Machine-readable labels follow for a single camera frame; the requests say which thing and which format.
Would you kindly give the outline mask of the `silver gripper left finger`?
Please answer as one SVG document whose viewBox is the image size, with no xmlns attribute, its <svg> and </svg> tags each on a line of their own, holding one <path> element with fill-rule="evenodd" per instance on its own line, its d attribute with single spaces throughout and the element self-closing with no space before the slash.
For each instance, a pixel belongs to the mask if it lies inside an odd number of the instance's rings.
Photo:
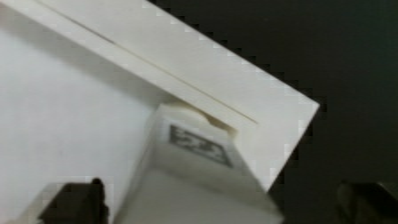
<svg viewBox="0 0 398 224">
<path fill-rule="evenodd" d="M 100 178 L 89 183 L 68 183 L 41 212 L 43 224 L 109 224 L 105 184 Z"/>
</svg>

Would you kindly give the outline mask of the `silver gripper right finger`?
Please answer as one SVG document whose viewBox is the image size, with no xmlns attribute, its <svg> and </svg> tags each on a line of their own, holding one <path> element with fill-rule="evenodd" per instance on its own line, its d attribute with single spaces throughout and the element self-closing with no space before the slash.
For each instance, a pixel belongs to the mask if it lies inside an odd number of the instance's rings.
<svg viewBox="0 0 398 224">
<path fill-rule="evenodd" d="M 398 224 L 398 183 L 342 182 L 336 199 L 340 224 Z"/>
</svg>

